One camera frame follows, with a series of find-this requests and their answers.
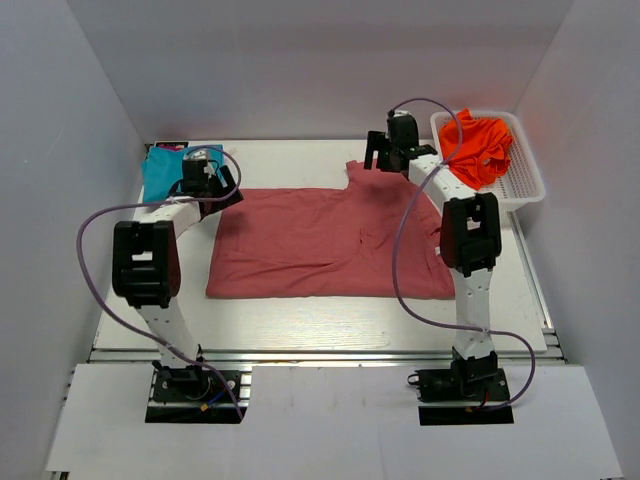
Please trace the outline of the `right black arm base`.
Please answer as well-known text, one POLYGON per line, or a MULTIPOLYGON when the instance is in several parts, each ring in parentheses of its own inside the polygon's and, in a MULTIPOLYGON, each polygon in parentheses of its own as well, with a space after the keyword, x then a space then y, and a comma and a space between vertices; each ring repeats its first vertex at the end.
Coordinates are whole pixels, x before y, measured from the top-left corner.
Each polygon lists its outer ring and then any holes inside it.
POLYGON ((514 422, 506 375, 494 352, 479 359, 455 355, 447 368, 414 371, 407 384, 417 391, 423 427, 514 422))

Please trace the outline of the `dusty red t-shirt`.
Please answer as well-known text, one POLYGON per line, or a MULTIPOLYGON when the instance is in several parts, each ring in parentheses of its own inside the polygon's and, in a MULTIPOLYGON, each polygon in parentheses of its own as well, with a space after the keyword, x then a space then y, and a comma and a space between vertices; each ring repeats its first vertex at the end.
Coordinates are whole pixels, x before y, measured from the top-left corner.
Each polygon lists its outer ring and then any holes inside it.
POLYGON ((222 212, 205 294, 211 299, 393 297, 392 253, 403 296, 449 300, 436 255, 441 217, 402 175, 345 165, 344 189, 246 189, 222 212))

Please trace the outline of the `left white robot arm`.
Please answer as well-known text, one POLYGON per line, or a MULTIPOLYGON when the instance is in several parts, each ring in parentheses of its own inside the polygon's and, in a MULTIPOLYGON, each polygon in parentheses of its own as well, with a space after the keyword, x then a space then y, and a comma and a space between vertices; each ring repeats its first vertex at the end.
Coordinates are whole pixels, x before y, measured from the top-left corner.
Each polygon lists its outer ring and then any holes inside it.
POLYGON ((213 145, 192 147, 182 155, 182 176, 169 189, 167 204, 137 221, 120 221, 113 231, 112 288, 145 321, 159 348, 159 367, 181 369, 177 387, 199 399, 211 387, 211 374, 197 364, 201 348, 189 331, 177 296, 181 268, 177 240, 191 227, 243 200, 225 162, 213 145))

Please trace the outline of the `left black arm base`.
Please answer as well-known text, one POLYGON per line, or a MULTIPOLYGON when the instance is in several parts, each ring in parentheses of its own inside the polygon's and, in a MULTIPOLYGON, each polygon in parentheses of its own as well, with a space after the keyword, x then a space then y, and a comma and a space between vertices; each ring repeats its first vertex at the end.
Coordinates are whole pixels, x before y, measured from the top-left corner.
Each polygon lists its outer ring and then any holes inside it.
POLYGON ((232 392, 241 415, 249 401, 248 374, 222 370, 219 378, 211 370, 195 366, 170 368, 152 362, 147 424, 232 425, 242 418, 229 394, 232 392))

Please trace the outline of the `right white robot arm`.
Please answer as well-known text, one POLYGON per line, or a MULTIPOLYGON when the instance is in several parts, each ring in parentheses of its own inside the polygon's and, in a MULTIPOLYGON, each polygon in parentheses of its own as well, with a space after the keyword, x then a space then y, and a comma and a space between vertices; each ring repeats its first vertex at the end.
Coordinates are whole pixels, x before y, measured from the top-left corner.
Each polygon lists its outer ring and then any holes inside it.
POLYGON ((427 197, 441 212, 438 255, 454 281, 456 322, 429 320, 404 301, 397 273, 402 235, 398 231, 392 253, 392 282, 401 307, 426 325, 454 331, 452 349, 456 360, 496 362, 489 289, 502 242, 495 195, 480 194, 468 187, 437 158, 433 148, 421 145, 417 122, 408 112, 389 111, 387 131, 368 133, 364 167, 403 175, 418 187, 410 206, 427 197))

